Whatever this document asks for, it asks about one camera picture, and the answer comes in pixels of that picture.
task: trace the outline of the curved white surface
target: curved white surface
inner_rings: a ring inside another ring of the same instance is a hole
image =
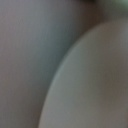
[[[39,128],[126,128],[128,21],[83,36],[52,83]]]

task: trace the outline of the gray background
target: gray background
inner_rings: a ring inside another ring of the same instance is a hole
[[[37,128],[60,61],[99,21],[83,1],[0,1],[0,128]]]

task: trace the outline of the white object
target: white object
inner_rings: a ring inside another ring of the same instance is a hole
[[[127,128],[128,21],[89,32],[69,52],[39,128]]]

